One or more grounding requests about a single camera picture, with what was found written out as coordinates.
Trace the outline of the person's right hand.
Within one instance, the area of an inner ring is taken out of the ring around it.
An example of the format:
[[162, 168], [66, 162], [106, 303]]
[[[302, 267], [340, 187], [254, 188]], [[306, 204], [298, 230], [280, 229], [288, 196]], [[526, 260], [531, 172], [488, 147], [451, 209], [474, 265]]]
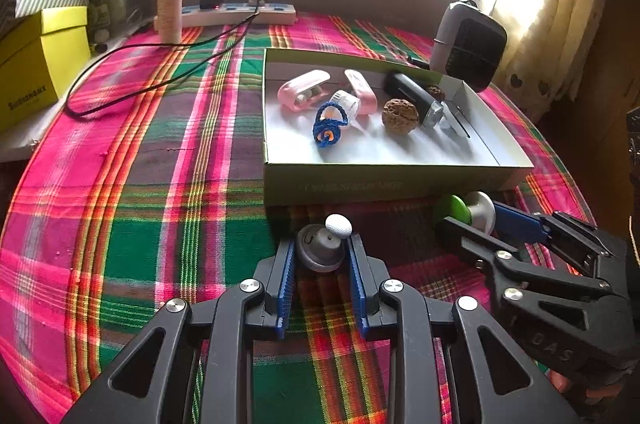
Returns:
[[634, 372], [624, 374], [623, 378], [614, 384], [596, 387], [586, 387], [585, 385], [574, 383], [569, 378], [565, 378], [564, 375], [553, 370], [547, 372], [547, 378], [561, 394], [574, 394], [579, 400], [593, 406], [601, 400], [616, 398], [623, 392], [628, 382], [634, 378]]

